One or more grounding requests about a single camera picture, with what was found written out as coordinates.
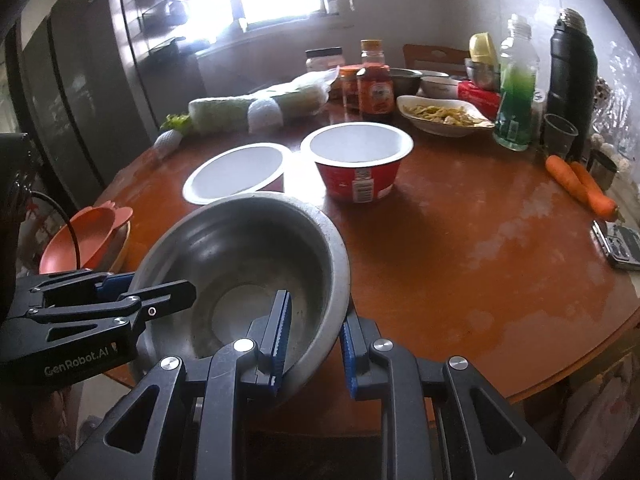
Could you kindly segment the small glass cup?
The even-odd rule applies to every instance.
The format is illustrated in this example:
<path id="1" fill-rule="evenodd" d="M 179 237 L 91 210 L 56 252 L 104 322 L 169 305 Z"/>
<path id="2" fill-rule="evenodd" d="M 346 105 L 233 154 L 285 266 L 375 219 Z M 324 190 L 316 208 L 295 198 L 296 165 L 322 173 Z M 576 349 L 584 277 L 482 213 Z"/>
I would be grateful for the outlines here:
<path id="1" fill-rule="evenodd" d="M 577 136 L 577 128 L 565 118 L 550 113 L 544 115 L 544 131 L 541 137 L 548 155 L 566 159 Z"/>

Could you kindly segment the small steel cup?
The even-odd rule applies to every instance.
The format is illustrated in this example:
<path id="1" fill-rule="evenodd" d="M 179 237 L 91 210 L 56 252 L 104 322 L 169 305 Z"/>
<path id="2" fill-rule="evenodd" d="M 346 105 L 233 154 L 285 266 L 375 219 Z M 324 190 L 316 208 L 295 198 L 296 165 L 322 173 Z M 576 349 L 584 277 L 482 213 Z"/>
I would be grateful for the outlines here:
<path id="1" fill-rule="evenodd" d="M 599 150 L 590 152 L 586 169 L 603 192 L 611 187 L 618 171 L 616 163 Z"/>

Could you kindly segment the orange plastic plate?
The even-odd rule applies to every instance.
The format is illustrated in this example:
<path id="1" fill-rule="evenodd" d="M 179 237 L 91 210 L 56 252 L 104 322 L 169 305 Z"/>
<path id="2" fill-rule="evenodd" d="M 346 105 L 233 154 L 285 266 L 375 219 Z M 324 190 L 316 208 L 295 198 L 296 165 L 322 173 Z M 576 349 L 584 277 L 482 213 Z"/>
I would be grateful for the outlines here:
<path id="1" fill-rule="evenodd" d="M 96 270 L 116 235 L 127 233 L 124 227 L 129 226 L 133 214 L 131 207 L 109 204 L 79 211 L 70 219 L 70 226 L 59 229 L 44 248 L 39 273 Z"/>

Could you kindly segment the white ceramic bowl back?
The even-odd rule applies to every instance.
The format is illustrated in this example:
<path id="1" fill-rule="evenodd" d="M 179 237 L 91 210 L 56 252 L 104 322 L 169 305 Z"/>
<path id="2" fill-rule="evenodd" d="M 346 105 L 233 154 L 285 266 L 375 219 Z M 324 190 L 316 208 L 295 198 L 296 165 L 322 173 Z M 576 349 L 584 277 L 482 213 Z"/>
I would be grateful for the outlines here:
<path id="1" fill-rule="evenodd" d="M 450 77 L 423 76 L 421 91 L 426 98 L 439 100 L 456 100 L 458 98 L 459 81 Z"/>

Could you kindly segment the white paper bowl left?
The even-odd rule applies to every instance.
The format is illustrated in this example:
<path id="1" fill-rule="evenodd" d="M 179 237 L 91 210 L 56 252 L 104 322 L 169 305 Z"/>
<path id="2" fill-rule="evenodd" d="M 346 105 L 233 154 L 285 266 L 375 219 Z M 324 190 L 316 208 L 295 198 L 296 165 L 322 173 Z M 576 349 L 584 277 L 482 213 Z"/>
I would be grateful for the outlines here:
<path id="1" fill-rule="evenodd" d="M 258 191 L 284 191 L 292 156 L 282 144 L 259 142 L 225 151 L 198 166 L 186 179 L 182 197 L 204 206 L 222 198 Z"/>

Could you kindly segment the white dish with food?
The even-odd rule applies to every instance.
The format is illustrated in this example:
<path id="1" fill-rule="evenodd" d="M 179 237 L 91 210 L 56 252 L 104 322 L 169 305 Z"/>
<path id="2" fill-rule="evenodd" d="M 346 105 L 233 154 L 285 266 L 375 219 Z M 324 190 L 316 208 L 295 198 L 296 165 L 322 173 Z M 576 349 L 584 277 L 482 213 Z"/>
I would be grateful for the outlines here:
<path id="1" fill-rule="evenodd" d="M 434 136 L 464 138 L 495 128 L 491 120 L 465 101 L 398 96 L 396 106 L 411 125 Z"/>

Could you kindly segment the carrot back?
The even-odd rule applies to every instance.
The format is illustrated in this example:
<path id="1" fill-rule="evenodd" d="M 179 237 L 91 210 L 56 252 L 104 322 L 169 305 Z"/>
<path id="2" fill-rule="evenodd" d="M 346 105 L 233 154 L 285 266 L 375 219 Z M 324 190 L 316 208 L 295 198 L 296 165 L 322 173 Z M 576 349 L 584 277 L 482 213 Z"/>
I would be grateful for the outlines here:
<path id="1" fill-rule="evenodd" d="M 585 187 L 588 205 L 593 213 L 602 220 L 616 221 L 618 219 L 618 206 L 614 200 L 603 193 L 596 180 L 591 177 L 591 174 L 579 162 L 571 162 L 570 168 L 576 174 L 579 182 Z"/>

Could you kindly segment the orange-labelled sauce bottle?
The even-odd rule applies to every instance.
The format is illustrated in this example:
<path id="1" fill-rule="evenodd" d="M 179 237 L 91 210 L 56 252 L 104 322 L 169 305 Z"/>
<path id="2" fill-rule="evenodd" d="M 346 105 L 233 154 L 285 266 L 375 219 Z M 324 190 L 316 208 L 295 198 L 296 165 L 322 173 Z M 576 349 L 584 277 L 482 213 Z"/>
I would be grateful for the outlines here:
<path id="1" fill-rule="evenodd" d="M 395 108 L 390 66 L 379 39 L 360 41 L 361 67 L 357 72 L 359 111 L 367 122 L 390 122 Z"/>

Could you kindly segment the green liquid plastic bottle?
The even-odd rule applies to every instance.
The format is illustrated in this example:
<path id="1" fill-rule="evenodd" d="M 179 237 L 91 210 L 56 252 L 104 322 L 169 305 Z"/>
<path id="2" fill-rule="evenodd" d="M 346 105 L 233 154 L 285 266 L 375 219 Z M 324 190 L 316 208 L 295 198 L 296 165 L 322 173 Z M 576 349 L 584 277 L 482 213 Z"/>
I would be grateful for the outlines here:
<path id="1" fill-rule="evenodd" d="M 496 142 L 524 152 L 532 140 L 532 105 L 539 56 L 532 44 L 532 28 L 524 16 L 508 19 L 509 36 L 500 46 L 500 103 L 494 130 Z"/>

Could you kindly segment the white foam-netted fruit left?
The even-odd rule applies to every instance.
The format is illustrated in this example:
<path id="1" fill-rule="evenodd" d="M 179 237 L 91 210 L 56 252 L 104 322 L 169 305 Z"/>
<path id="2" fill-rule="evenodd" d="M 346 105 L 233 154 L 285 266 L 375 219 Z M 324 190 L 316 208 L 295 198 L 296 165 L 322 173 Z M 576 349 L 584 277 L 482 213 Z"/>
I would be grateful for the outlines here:
<path id="1" fill-rule="evenodd" d="M 153 150 L 160 158 L 165 158 L 178 150 L 183 140 L 183 135 L 176 129 L 170 129 L 162 132 L 153 144 Z"/>

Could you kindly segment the small stainless steel bowl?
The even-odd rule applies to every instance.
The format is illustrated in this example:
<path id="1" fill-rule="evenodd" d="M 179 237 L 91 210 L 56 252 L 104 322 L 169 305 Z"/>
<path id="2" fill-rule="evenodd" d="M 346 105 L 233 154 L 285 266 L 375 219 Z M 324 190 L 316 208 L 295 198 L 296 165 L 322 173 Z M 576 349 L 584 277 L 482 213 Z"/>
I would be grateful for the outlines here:
<path id="1" fill-rule="evenodd" d="M 295 396 L 329 355 L 350 300 L 350 265 L 337 228 L 316 207 L 277 192 L 223 198 L 184 217 L 144 257 L 131 287 L 178 280 L 194 285 L 196 299 L 149 322 L 132 377 L 141 379 L 165 356 L 211 356 L 245 336 L 285 289 L 292 322 L 279 402 Z"/>

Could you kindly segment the yellow shell-shaped plate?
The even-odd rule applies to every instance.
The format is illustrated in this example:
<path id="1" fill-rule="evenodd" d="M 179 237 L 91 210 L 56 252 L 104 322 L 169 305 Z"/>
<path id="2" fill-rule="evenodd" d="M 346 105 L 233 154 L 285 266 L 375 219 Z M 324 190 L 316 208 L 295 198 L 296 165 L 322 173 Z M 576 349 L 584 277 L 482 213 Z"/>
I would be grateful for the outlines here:
<path id="1" fill-rule="evenodd" d="M 108 270 L 111 273 L 117 273 L 125 262 L 130 242 L 131 221 L 127 221 L 116 232 L 114 240 L 115 255 Z"/>

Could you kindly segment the black thermos flask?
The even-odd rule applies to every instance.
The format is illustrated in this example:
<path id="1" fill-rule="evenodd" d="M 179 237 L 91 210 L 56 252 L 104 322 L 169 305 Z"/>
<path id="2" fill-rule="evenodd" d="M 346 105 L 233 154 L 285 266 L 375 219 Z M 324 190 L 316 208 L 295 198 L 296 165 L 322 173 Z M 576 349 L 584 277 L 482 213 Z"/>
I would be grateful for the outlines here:
<path id="1" fill-rule="evenodd" d="M 591 126 L 598 60 L 584 18 L 563 8 L 550 39 L 551 72 L 547 112 L 568 120 L 577 136 L 569 160 L 582 160 Z"/>

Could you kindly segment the red box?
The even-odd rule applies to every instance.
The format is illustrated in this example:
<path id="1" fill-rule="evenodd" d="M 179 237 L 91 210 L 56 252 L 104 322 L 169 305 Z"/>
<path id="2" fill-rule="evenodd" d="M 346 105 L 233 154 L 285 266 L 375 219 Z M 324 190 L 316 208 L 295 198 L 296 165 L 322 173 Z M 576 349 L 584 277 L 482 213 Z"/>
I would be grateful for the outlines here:
<path id="1" fill-rule="evenodd" d="M 473 104 L 486 118 L 495 120 L 500 105 L 500 94 L 478 88 L 472 81 L 458 83 L 458 99 Z"/>

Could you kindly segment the white red paper bowl right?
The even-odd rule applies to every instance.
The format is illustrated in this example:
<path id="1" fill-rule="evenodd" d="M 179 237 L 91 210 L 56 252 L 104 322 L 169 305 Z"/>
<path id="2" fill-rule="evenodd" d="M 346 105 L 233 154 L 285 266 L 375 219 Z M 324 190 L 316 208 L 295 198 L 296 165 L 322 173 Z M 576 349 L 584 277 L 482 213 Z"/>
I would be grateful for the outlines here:
<path id="1" fill-rule="evenodd" d="M 353 204 L 373 203 L 392 192 L 412 137 L 378 122 L 342 122 L 308 134 L 300 150 L 316 165 L 326 194 Z"/>

